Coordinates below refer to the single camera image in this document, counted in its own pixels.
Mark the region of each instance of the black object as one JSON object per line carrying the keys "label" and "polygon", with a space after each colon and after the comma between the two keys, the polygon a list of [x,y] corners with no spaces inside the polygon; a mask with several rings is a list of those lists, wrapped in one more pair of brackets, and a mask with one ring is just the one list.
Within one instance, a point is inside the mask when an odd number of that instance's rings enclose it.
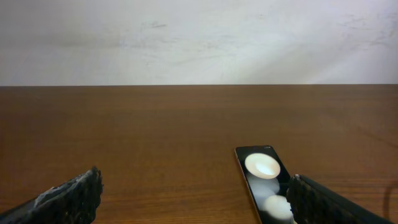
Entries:
{"label": "black object", "polygon": [[91,223],[101,203],[101,171],[96,167],[52,187],[28,202],[0,215],[0,224]]}
{"label": "black object", "polygon": [[280,190],[277,195],[287,198],[292,207],[294,220],[298,224],[308,223],[391,223],[332,192],[304,175],[294,175],[290,178],[282,161],[272,146],[246,146],[235,149],[236,157],[242,168],[243,176],[248,185],[256,206],[261,223],[277,223],[267,212],[259,210],[254,199],[252,188],[248,182],[249,171],[244,164],[248,155],[263,153],[273,157],[280,165],[280,174],[276,177]]}

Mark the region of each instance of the wood grain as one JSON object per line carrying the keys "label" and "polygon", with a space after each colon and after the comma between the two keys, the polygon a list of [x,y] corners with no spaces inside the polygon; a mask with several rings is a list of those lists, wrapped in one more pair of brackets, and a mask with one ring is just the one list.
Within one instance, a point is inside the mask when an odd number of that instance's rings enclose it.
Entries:
{"label": "wood grain", "polygon": [[95,164],[95,223],[257,223],[233,149],[264,144],[398,222],[397,85],[2,87],[0,212]]}

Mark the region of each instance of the wall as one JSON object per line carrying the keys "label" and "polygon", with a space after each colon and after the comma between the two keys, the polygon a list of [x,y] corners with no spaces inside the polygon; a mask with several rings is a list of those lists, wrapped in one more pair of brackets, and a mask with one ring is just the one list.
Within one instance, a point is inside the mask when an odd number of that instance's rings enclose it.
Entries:
{"label": "wall", "polygon": [[262,83],[398,83],[398,1],[0,1],[0,85]]}

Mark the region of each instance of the wooden table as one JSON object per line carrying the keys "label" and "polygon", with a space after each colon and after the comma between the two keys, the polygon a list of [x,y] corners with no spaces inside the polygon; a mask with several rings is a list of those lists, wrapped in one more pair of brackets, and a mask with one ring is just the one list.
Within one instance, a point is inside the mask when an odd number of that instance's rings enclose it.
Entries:
{"label": "wooden table", "polygon": [[96,165],[95,223],[257,223],[233,150],[264,144],[398,222],[397,85],[2,87],[0,212]]}

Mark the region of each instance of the brown wooden surface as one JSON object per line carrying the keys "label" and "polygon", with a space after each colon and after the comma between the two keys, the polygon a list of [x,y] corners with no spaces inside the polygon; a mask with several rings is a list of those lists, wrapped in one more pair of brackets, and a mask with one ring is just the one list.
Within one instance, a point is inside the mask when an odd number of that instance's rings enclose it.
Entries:
{"label": "brown wooden surface", "polygon": [[398,222],[397,85],[3,87],[0,212],[95,164],[95,223],[256,223],[233,149],[264,144]]}

